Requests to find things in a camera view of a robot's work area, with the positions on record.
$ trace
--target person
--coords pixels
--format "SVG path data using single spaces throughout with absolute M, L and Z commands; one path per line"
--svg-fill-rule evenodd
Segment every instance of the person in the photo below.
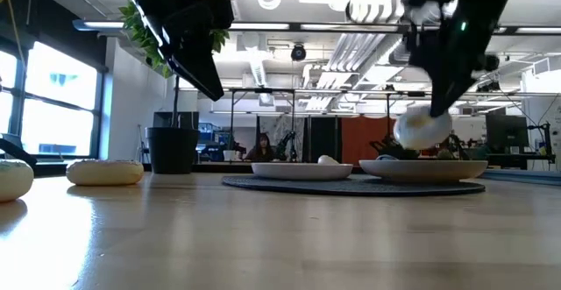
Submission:
M 245 159 L 253 162 L 270 162 L 274 159 L 273 148 L 266 133 L 259 134 L 259 143 L 247 153 Z

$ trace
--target desk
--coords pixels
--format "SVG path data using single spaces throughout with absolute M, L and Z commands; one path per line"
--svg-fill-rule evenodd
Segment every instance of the desk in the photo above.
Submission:
M 549 160 L 548 156 L 537 154 L 487 154 L 489 166 L 517 167 L 528 169 L 529 160 Z
M 486 193 L 365 198 L 221 178 L 36 180 L 21 202 L 0 205 L 2 289 L 561 288 L 558 187 L 477 180 Z

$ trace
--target white bowl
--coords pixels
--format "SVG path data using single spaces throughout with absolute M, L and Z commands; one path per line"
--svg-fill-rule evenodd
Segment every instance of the white bowl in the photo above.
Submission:
M 365 172 L 392 181 L 443 182 L 476 178 L 487 161 L 457 160 L 369 160 L 360 162 Z
M 351 174 L 352 164 L 252 163 L 252 170 L 259 177 L 278 180 L 342 180 Z

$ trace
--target black plant pot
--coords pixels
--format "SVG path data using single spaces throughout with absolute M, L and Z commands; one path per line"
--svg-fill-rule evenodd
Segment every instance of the black plant pot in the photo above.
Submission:
M 152 172 L 160 174 L 191 173 L 199 130 L 146 128 Z

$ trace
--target round mat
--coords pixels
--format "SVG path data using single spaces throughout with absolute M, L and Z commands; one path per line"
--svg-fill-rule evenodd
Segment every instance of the round mat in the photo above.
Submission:
M 271 180 L 254 175 L 226 176 L 224 185 L 253 190 L 294 194 L 352 196 L 428 196 L 465 195 L 485 191 L 485 186 L 471 182 L 437 184 L 391 183 L 381 179 L 346 179 L 329 181 Z

